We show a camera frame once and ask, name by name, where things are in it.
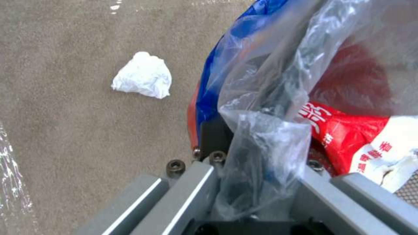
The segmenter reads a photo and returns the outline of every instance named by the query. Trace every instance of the plastic wrap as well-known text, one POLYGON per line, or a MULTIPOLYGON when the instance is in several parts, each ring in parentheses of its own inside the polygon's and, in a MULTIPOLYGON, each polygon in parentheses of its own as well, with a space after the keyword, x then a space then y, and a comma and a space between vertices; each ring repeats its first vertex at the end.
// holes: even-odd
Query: plastic wrap
POLYGON ((270 38, 270 32, 287 29, 271 39, 271 53, 259 54, 255 46, 226 76, 218 110, 234 139, 215 202, 224 219, 295 192, 310 143, 310 127, 295 119, 296 113, 370 6, 368 0, 322 3, 287 2, 277 20, 258 32, 258 38, 270 38))
POLYGON ((0 123, 0 234, 39 234, 32 202, 0 123))

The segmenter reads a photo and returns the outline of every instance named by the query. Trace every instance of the red plastic bag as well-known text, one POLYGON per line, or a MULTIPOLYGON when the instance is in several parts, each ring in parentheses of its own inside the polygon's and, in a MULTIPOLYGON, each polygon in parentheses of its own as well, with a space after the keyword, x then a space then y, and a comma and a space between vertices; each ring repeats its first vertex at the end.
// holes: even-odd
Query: red plastic bag
POLYGON ((395 192, 418 170, 418 116, 348 115, 317 102, 299 115, 311 123, 337 174, 358 172, 395 192))

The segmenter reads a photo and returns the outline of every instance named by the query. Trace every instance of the concrete floor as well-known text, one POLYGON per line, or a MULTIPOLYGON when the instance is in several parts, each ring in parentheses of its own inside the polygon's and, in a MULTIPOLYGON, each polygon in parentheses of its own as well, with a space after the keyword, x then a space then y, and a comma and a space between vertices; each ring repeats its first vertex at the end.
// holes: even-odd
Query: concrete floor
POLYGON ((121 1, 0 2, 0 121, 43 234, 69 234, 133 177, 189 161, 186 108, 204 60, 252 2, 121 1), (110 89, 137 51, 165 60, 171 96, 110 89))

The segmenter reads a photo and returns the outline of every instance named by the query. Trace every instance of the metal bar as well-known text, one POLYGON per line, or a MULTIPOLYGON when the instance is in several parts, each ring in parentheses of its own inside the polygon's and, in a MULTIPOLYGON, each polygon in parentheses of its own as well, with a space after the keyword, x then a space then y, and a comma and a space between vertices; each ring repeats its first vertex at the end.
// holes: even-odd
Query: metal bar
POLYGON ((382 221, 307 167, 291 216, 322 221, 334 234, 397 234, 382 221))
POLYGON ((208 212, 217 184, 217 174, 211 165, 194 162, 131 234, 181 234, 191 219, 199 219, 208 212))
POLYGON ((129 234, 168 190, 167 182, 140 175, 76 234, 129 234))
POLYGON ((418 234, 418 209, 361 174, 340 176, 331 183, 399 234, 418 234))

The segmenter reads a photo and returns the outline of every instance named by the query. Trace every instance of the white tissue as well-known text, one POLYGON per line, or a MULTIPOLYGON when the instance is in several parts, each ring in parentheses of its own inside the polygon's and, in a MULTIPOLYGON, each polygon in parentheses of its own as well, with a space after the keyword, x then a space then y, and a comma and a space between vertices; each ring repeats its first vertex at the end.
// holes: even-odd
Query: white tissue
POLYGON ((171 74, 164 60, 144 51, 137 52, 112 83, 114 90, 138 92, 158 99, 170 95, 170 86, 171 74))

